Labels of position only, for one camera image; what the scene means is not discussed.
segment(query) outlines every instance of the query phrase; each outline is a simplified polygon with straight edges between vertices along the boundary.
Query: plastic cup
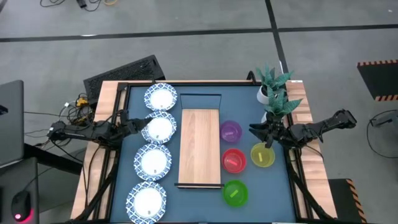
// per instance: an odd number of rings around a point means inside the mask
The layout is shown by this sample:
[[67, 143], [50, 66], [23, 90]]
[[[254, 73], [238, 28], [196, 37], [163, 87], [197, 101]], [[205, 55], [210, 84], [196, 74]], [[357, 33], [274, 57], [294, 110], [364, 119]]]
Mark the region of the plastic cup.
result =
[[225, 141], [235, 143], [241, 139], [242, 128], [235, 121], [225, 121], [220, 127], [220, 137]]
[[231, 180], [224, 186], [223, 197], [228, 205], [240, 207], [248, 200], [248, 188], [240, 180]]
[[265, 143], [258, 143], [251, 149], [250, 158], [259, 167], [269, 167], [275, 162], [275, 152], [272, 147], [266, 148]]
[[239, 149], [228, 149], [221, 161], [224, 169], [233, 174], [242, 172], [246, 167], [246, 156]]

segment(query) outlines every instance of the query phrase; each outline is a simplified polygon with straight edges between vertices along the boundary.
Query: wooden table frame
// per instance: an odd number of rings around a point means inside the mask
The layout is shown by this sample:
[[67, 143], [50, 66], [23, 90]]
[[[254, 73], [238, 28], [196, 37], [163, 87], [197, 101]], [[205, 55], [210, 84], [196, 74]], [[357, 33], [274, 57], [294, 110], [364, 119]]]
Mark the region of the wooden table frame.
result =
[[[186, 84], [197, 84], [202, 85], [213, 84], [213, 85], [250, 85], [252, 83], [251, 80], [162, 80], [157, 82], [167, 82], [167, 83], [186, 83]], [[101, 93], [98, 99], [98, 105], [95, 113], [94, 121], [106, 120], [115, 111], [123, 109], [127, 105], [126, 98], [126, 88], [125, 86], [120, 86], [119, 83], [131, 83], [134, 85], [150, 85], [151, 81], [105, 81], [103, 82]], [[296, 123], [311, 123], [312, 116], [310, 113], [310, 108], [308, 105], [308, 100], [305, 94], [305, 89], [302, 81], [288, 81], [286, 83], [287, 94], [289, 100], [296, 100], [299, 98], [303, 98], [301, 104], [295, 111], [292, 113], [292, 119], [290, 120], [290, 124]], [[316, 150], [320, 152], [319, 145], [316, 141], [310, 142], [308, 144], [312, 146]], [[90, 172], [90, 185], [88, 189], [88, 201], [90, 202], [98, 190], [99, 184], [106, 175], [110, 172], [112, 165], [114, 164], [115, 152], [106, 151], [103, 148], [100, 148], [97, 153], [94, 155], [98, 145], [93, 142], [89, 142], [86, 155], [84, 160], [84, 169], [86, 172], [86, 180], [88, 167], [91, 159], [91, 172]], [[313, 197], [317, 200], [317, 202], [325, 209], [325, 211], [336, 217], [335, 205], [333, 203], [333, 198], [331, 196], [330, 187], [328, 184], [328, 179], [326, 176], [326, 170], [323, 165], [322, 158], [317, 155], [313, 151], [302, 150], [301, 159], [296, 159], [297, 153], [293, 153], [290, 151], [290, 160], [296, 161], [292, 162], [294, 169], [298, 172], [299, 176], [302, 178], [305, 177], [305, 183], [307, 185], [308, 190], [311, 192]], [[103, 174], [103, 170], [106, 168], [106, 175]], [[307, 209], [308, 204], [306, 205], [306, 200], [304, 200], [303, 195], [297, 186], [293, 187], [293, 182], [290, 181], [290, 189], [292, 193], [293, 202], [295, 204], [295, 214], [297, 218], [312, 218], [312, 211]], [[113, 186], [109, 186], [104, 195], [102, 196], [102, 200], [99, 206], [97, 206], [96, 210], [91, 214], [90, 219], [93, 217], [95, 219], [99, 218], [109, 218], [110, 216], [110, 206], [108, 202], [112, 201], [112, 194], [109, 197], [109, 191], [113, 191], [111, 189]], [[75, 218], [79, 216], [79, 214], [85, 208], [85, 187], [83, 180], [83, 173], [80, 175], [78, 188], [76, 191], [75, 202], [73, 204], [73, 209], [71, 213], [71, 218]]]

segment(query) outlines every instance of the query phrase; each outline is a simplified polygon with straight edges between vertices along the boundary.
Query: yellow cup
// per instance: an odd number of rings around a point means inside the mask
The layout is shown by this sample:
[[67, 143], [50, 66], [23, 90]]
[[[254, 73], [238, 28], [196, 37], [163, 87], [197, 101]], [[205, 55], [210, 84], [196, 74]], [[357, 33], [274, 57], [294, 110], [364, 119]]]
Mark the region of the yellow cup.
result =
[[275, 161], [274, 149], [266, 148], [264, 142], [255, 144], [250, 152], [250, 158], [253, 163], [259, 167], [269, 167], [273, 165]]

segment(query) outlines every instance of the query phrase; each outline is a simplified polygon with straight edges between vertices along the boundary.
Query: red cup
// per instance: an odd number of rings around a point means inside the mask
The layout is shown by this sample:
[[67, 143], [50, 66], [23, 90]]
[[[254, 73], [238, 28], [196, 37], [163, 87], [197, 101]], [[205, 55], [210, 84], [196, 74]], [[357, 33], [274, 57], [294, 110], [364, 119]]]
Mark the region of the red cup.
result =
[[221, 161], [224, 169], [233, 174], [242, 172], [246, 167], [246, 157], [239, 149], [228, 149]]

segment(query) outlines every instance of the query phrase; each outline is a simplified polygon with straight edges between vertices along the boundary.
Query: purple cup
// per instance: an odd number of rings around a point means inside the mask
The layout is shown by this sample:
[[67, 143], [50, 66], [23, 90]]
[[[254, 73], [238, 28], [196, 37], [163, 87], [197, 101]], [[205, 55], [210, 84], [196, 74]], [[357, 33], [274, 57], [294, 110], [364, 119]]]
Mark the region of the purple cup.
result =
[[242, 128], [235, 121], [225, 121], [220, 128], [220, 137], [228, 142], [238, 142], [242, 136]]

